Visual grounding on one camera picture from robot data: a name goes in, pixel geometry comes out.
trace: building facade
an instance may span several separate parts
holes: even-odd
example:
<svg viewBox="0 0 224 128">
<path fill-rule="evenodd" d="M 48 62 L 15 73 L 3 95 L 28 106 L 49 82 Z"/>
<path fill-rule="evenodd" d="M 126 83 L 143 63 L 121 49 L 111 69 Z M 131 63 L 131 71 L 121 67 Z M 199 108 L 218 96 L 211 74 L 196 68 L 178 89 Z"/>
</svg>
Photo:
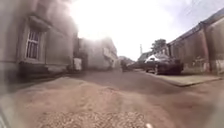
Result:
<svg viewBox="0 0 224 128">
<path fill-rule="evenodd" d="M 86 54 L 88 69 L 107 70 L 117 67 L 117 50 L 110 38 L 95 41 L 80 39 L 80 45 L 80 51 Z"/>
<path fill-rule="evenodd" d="M 0 72 L 63 72 L 73 61 L 77 30 L 69 0 L 2 0 L 0 11 Z"/>
</svg>

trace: sidewalk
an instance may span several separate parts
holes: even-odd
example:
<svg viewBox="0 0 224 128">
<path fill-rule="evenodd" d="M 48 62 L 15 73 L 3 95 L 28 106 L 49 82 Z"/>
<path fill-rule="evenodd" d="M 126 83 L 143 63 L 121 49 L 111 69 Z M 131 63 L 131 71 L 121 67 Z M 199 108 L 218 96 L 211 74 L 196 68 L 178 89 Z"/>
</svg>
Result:
<svg viewBox="0 0 224 128">
<path fill-rule="evenodd" d="M 221 80 L 222 77 L 214 76 L 214 75 L 193 75 L 193 74 L 181 74 L 181 75 L 154 75 L 152 73 L 146 73 L 144 71 L 139 71 L 141 73 L 150 75 L 152 77 L 156 77 L 163 81 L 166 81 L 172 85 L 179 87 L 187 87 L 196 84 L 201 84 L 205 82 L 211 82 L 216 80 Z"/>
</svg>

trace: stone wall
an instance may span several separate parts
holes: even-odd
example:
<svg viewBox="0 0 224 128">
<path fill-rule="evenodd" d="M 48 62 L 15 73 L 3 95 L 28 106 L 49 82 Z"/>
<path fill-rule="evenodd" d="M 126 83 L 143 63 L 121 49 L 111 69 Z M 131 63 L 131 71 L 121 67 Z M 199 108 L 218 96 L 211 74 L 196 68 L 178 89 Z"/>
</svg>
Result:
<svg viewBox="0 0 224 128">
<path fill-rule="evenodd" d="M 224 72 L 224 9 L 169 43 L 171 56 L 195 73 Z"/>
<path fill-rule="evenodd" d="M 20 62 L 45 65 L 56 72 L 64 71 L 72 64 L 77 30 L 69 15 L 69 4 L 69 0 L 0 1 L 0 65 L 4 67 L 0 68 L 1 74 L 17 74 Z M 36 60 L 26 58 L 27 38 L 33 20 L 42 30 Z M 8 63 L 15 68 L 7 68 Z"/>
</svg>

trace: asphalt road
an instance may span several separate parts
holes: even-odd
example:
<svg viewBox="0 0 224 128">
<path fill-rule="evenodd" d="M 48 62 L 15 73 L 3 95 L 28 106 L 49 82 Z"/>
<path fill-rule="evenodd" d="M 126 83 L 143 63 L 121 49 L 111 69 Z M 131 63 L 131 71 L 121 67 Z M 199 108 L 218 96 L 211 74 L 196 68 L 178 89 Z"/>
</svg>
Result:
<svg viewBox="0 0 224 128">
<path fill-rule="evenodd" d="M 180 88 L 134 71 L 88 72 L 32 83 L 0 107 L 12 128 L 222 128 L 223 82 Z"/>
<path fill-rule="evenodd" d="M 90 72 L 83 80 L 120 91 L 135 92 L 165 110 L 178 128 L 208 128 L 220 124 L 223 82 L 180 88 L 138 72 Z"/>
</svg>

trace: street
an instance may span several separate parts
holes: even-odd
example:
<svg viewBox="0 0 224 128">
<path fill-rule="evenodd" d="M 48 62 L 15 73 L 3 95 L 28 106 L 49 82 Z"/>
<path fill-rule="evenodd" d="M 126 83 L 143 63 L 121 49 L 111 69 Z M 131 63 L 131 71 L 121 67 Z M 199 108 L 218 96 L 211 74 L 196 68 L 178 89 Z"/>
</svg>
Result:
<svg viewBox="0 0 224 128">
<path fill-rule="evenodd" d="M 222 119 L 222 83 L 181 88 L 138 72 L 88 72 L 17 90 L 0 102 L 17 128 L 208 128 Z"/>
</svg>

